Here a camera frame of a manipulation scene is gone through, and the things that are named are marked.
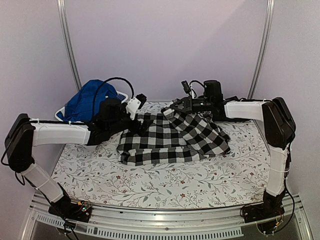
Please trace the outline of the black white checkered shirt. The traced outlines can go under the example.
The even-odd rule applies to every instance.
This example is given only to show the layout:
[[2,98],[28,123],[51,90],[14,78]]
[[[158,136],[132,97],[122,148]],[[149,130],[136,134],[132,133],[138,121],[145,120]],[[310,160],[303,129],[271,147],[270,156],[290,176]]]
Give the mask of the black white checkered shirt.
[[230,137],[199,114],[146,112],[136,118],[150,125],[142,135],[130,130],[121,134],[117,151],[124,165],[195,162],[231,151]]

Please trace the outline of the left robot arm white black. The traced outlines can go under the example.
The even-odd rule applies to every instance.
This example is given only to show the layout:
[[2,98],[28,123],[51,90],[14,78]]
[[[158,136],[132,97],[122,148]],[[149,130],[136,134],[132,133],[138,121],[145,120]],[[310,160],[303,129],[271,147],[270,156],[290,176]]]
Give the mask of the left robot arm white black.
[[5,166],[41,191],[63,217],[70,217],[74,205],[63,187],[35,162],[33,148],[53,144],[97,146],[126,129],[141,134],[149,124],[136,120],[136,113],[145,102],[143,94],[128,102],[106,98],[100,103],[98,113],[87,122],[39,120],[21,113],[5,138],[2,155],[7,159]]

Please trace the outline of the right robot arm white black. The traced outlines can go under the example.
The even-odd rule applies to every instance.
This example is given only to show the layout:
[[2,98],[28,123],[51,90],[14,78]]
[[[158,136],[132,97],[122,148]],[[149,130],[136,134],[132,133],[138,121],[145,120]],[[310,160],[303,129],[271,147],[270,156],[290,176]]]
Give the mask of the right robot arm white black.
[[278,210],[287,191],[291,144],[296,136],[296,124],[285,100],[282,97],[272,100],[224,98],[221,83],[217,80],[204,81],[203,96],[195,97],[190,83],[182,81],[181,84],[188,96],[177,99],[163,109],[162,112],[167,117],[209,112],[213,121],[217,122],[255,120],[263,124],[263,136],[269,148],[270,169],[263,203],[259,206],[258,213],[262,218],[269,218]]

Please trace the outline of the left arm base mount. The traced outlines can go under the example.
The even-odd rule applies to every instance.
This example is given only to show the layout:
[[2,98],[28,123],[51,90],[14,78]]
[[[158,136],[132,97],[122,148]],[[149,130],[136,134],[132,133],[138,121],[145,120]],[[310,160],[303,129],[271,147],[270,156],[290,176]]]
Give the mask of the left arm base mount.
[[88,223],[92,214],[92,205],[88,201],[72,202],[68,198],[61,198],[51,202],[48,212],[62,219]]

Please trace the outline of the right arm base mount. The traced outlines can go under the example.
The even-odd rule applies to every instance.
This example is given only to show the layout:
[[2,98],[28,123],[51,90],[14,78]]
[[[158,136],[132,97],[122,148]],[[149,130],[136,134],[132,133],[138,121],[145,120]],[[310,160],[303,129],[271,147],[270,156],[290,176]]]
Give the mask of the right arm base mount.
[[256,223],[258,231],[263,235],[273,235],[284,222],[285,209],[282,204],[271,209],[263,203],[245,204],[240,209],[240,216],[245,223]]

